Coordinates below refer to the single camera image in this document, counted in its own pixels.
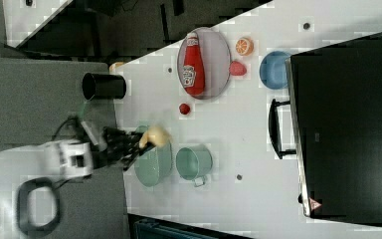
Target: white tabletop surface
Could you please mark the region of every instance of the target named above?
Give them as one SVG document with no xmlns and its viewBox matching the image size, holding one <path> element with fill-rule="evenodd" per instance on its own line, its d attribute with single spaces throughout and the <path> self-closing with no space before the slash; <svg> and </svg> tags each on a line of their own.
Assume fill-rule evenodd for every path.
<svg viewBox="0 0 382 239">
<path fill-rule="evenodd" d="M 33 36 L 73 0 L 3 0 L 7 44 L 17 47 Z"/>
<path fill-rule="evenodd" d="M 302 30 L 305 22 L 311 24 L 308 31 Z M 181 42 L 114 70 L 128 86 L 125 98 L 116 101 L 118 126 L 160 123 L 173 135 L 173 158 L 182 146 L 204 143 L 214 160 L 209 182 L 199 188 L 181 179 L 175 164 L 164 181 L 145 188 L 132 167 L 124 174 L 128 213 L 251 238 L 382 238 L 382 228 L 303 216 L 297 203 L 297 161 L 294 156 L 279 160 L 268 132 L 270 102 L 288 100 L 288 92 L 267 89 L 259 77 L 268 52 L 304 52 L 381 32 L 382 1 L 275 0 L 213 30 L 225 36 L 232 58 L 248 69 L 244 77 L 231 77 L 228 89 L 215 100 L 194 100 L 182 89 L 176 69 Z M 249 57 L 235 51 L 244 36 L 255 42 Z M 191 105 L 189 117 L 179 113 L 182 103 Z M 282 109 L 287 149 L 292 148 L 293 133 L 289 107 Z M 237 174 L 243 175 L 242 181 Z"/>
</svg>

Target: cable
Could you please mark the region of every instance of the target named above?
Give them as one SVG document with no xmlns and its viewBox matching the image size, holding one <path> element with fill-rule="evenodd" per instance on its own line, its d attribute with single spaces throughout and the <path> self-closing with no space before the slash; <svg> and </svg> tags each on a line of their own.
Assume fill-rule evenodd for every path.
<svg viewBox="0 0 382 239">
<path fill-rule="evenodd" d="M 58 129 L 55 131 L 54 135 L 52 135 L 52 141 L 55 141 L 55 138 L 57 138 L 59 132 L 61 131 L 61 128 L 67 124 L 67 122 L 69 122 L 70 120 L 72 120 L 73 118 L 69 117 L 68 119 L 66 119 L 63 123 L 61 123 L 61 125 L 59 125 Z"/>
<path fill-rule="evenodd" d="M 62 182 L 61 184 L 59 184 L 57 187 L 55 187 L 56 189 L 59 189 L 59 188 L 61 188 L 62 186 L 64 186 L 67 182 L 69 182 L 69 181 L 71 181 L 71 180 L 66 180 L 66 181 L 64 181 L 64 182 Z"/>
<path fill-rule="evenodd" d="M 123 10 L 124 12 L 132 12 L 132 10 L 134 10 L 135 5 L 137 5 L 137 3 L 138 3 L 138 0 L 135 0 L 134 5 L 132 5 L 132 7 L 129 8 L 129 9 L 125 9 L 125 7 L 123 6 L 124 3 L 122 3 L 122 4 L 121 4 L 121 6 L 122 6 L 122 10 Z"/>
</svg>

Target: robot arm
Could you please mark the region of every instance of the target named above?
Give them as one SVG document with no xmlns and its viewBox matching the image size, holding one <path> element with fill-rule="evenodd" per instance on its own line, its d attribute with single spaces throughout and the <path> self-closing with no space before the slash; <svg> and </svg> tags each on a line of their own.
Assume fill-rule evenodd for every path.
<svg viewBox="0 0 382 239">
<path fill-rule="evenodd" d="M 151 127 L 143 137 L 140 132 L 110 127 L 104 128 L 103 134 L 99 135 L 78 118 L 68 119 L 66 123 L 74 127 L 75 139 L 0 152 L 0 238 L 48 235 L 61 220 L 58 188 L 65 182 L 89 178 L 94 169 L 116 162 L 122 164 L 123 170 L 128 170 L 139 155 L 154 148 L 153 144 L 161 145 L 170 138 L 158 127 Z M 32 208 L 29 198 L 37 189 L 46 190 L 48 201 L 54 203 L 55 213 L 51 220 L 38 222 L 29 217 Z"/>
</svg>

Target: gray floor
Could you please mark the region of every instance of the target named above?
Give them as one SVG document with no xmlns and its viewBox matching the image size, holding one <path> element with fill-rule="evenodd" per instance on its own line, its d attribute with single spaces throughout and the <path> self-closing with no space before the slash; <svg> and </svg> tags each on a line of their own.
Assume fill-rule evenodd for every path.
<svg viewBox="0 0 382 239">
<path fill-rule="evenodd" d="M 269 0 L 184 0 L 184 13 L 174 16 L 172 0 L 138 0 L 132 11 L 122 9 L 113 17 L 97 13 L 101 60 L 111 56 L 130 61 L 183 39 L 198 27 L 211 27 Z M 162 24 L 160 6 L 166 9 L 168 38 Z M 24 49 L 63 55 L 94 56 L 91 29 L 62 14 L 46 31 L 36 34 Z"/>
</svg>

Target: light green bowl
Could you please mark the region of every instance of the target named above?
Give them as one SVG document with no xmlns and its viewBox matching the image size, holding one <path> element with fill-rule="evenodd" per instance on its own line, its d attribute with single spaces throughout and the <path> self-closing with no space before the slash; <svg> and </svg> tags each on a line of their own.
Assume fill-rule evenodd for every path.
<svg viewBox="0 0 382 239">
<path fill-rule="evenodd" d="M 148 126 L 140 126 L 137 132 L 146 132 Z M 172 150 L 170 142 L 143 154 L 134 164 L 138 180 L 146 187 L 157 185 L 172 169 Z"/>
</svg>

